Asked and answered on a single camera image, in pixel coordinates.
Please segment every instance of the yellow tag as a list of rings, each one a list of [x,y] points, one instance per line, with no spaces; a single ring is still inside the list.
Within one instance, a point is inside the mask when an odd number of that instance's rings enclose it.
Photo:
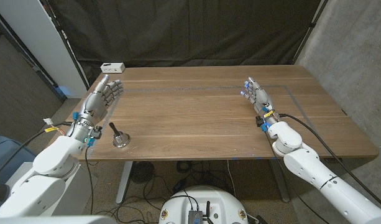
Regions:
[[[45,131],[45,132],[50,132],[50,131],[56,131],[56,130],[58,130],[58,128],[56,128],[56,127],[52,127],[52,128],[47,128],[47,129],[45,129],[44,131]]]
[[[270,111],[269,113],[265,114],[264,115],[264,118],[267,118],[269,115],[271,115],[273,113],[273,111]]]

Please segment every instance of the black knob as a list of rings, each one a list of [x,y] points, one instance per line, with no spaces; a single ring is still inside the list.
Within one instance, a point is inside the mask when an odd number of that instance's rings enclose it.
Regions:
[[[207,217],[209,218],[209,201],[207,201],[207,210],[206,210],[206,214],[207,214]]]
[[[118,130],[115,127],[115,125],[112,122],[110,122],[109,125],[110,125],[110,128],[113,129],[113,131],[114,131],[114,137],[120,136],[120,132],[118,132]]]

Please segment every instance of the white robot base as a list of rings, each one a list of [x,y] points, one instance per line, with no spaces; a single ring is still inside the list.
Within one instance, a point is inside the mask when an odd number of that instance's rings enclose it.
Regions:
[[[184,195],[184,197],[172,198],[165,202],[160,213],[159,224],[248,224],[244,206],[226,191],[205,185],[188,187],[185,190],[186,192],[182,190],[172,196]],[[197,211],[197,205],[192,198],[186,196],[186,193],[197,200],[199,211],[203,214],[200,218],[189,218],[190,213],[196,213],[191,212],[191,204],[193,204],[193,211]],[[206,220],[208,202],[210,222]]]

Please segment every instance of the wooden table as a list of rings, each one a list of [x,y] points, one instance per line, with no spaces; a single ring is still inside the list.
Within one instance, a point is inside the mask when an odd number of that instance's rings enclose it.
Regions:
[[[126,68],[122,74],[110,74],[110,80],[121,79],[124,94],[99,123],[103,136],[89,149],[89,160],[271,159],[267,138],[255,125],[254,107],[239,94],[248,77],[263,86],[276,112],[309,124],[338,157],[378,154],[302,66],[169,67]],[[283,120],[321,157],[329,156],[306,128],[290,118]],[[112,145],[109,122],[131,136],[126,147]]]

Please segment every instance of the table leg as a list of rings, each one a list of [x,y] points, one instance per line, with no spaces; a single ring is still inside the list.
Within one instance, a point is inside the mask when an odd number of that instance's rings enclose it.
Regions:
[[[121,174],[120,185],[117,191],[116,203],[120,204],[124,201],[127,187],[129,185],[129,174],[131,173],[133,161],[125,161],[124,168]]]
[[[280,168],[279,161],[276,159],[271,159],[269,162],[270,166],[272,167],[273,175],[275,176],[278,191],[280,192],[282,201],[288,203],[290,202],[290,196],[288,194],[287,186],[285,185],[284,176]]]

